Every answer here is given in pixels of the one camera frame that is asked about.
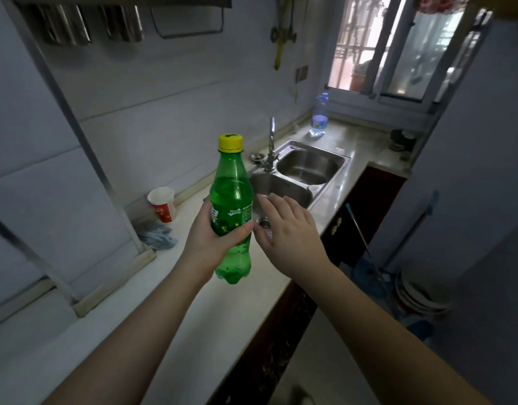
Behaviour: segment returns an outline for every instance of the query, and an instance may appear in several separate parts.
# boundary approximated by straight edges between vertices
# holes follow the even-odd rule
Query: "red and white cup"
[[[176,218],[175,191],[167,186],[151,190],[147,196],[163,223],[171,223]]]

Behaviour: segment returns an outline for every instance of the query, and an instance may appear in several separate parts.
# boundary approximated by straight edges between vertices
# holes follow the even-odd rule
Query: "countertop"
[[[307,131],[306,126],[278,138],[276,147],[294,139],[350,157],[340,171],[340,184],[329,185],[310,209],[321,233],[366,166],[410,176],[399,153],[388,149],[386,132],[334,120],[321,138],[307,136]],[[152,263],[86,317],[77,319],[53,290],[0,325],[0,404],[40,403],[158,285],[182,253],[209,190],[210,185],[178,206],[173,223],[178,244],[158,252]],[[230,286],[214,277],[198,294],[144,404],[205,403],[238,360],[290,281],[272,266],[253,237],[250,255],[247,278]]]

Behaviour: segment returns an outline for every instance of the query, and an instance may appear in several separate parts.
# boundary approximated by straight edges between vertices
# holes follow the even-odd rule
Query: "green plastic bottle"
[[[212,203],[212,229],[218,236],[251,220],[254,190],[251,187],[246,168],[242,163],[242,136],[226,134],[220,136],[218,151],[220,163],[214,183],[210,188]],[[242,243],[228,251],[222,264],[216,268],[216,275],[229,284],[237,284],[251,269],[249,235]]]

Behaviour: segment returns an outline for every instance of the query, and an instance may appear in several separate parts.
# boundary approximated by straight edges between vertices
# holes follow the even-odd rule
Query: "electrical outlet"
[[[295,83],[299,83],[306,78],[308,78],[308,65],[304,65],[302,67],[296,68],[296,74],[295,74]]]

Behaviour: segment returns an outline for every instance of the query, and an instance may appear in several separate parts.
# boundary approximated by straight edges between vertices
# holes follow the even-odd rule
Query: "water bottle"
[[[325,134],[328,116],[326,115],[326,105],[328,103],[328,94],[323,92],[315,98],[315,108],[311,115],[310,135],[319,137]]]
[[[211,226],[218,236],[223,236],[251,220],[254,190],[240,155],[242,136],[234,133],[220,136],[218,151],[220,162],[210,188]],[[249,274],[250,238],[251,235],[227,252],[216,268],[218,278],[225,279],[229,284],[237,284]]]

